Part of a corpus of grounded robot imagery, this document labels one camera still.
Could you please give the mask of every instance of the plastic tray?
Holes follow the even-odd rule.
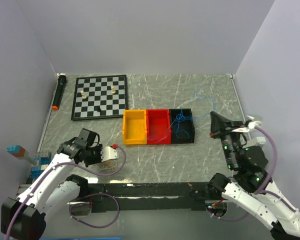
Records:
[[[147,109],[147,144],[170,144],[171,128],[168,109]]]
[[[147,144],[146,110],[124,110],[122,127],[123,144]]]
[[[171,122],[171,143],[195,142],[195,126],[190,108],[169,109]]]

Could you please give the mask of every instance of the white chess piece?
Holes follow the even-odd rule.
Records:
[[[83,90],[80,91],[80,93],[81,93],[82,99],[86,99],[87,98],[87,95],[85,94],[85,92]]]
[[[113,85],[111,85],[111,93],[112,93],[112,94],[115,94],[115,93],[116,93],[115,86],[113,86]]]

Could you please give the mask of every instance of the white wall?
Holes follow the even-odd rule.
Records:
[[[16,196],[30,168],[6,148],[20,144],[36,151],[55,85],[49,59],[18,4],[0,0],[0,222],[2,203]]]
[[[274,0],[17,0],[57,73],[235,73]]]
[[[235,85],[245,114],[263,116],[278,148],[274,179],[300,209],[300,0],[274,2]]]

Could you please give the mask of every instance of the black marker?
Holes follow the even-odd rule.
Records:
[[[59,109],[62,95],[64,94],[64,90],[67,85],[67,78],[65,75],[60,75],[58,78],[58,85],[56,87],[53,103],[52,103],[52,110],[57,111]]]

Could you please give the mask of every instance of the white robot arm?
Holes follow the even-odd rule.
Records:
[[[271,175],[265,171],[268,160],[260,147],[265,144],[265,138],[247,142],[242,134],[261,122],[248,120],[244,124],[242,121],[231,121],[216,112],[210,115],[210,136],[221,140],[227,166],[236,171],[233,177],[237,183],[216,173],[209,187],[262,222],[275,240],[300,240],[299,210],[286,199]]]
[[[92,146],[96,136],[98,136],[97,145]],[[103,147],[99,144],[99,140],[100,137],[96,132],[83,128],[78,137],[62,143],[38,179],[17,199],[8,198],[2,204],[1,232],[16,239],[37,240],[43,234],[46,222],[60,207],[77,197],[86,196],[88,180],[77,175],[66,177],[74,167],[85,169],[78,165],[80,162],[84,162],[87,167],[119,158],[115,146]],[[125,160],[126,157],[115,172],[98,174],[113,175],[123,167]]]

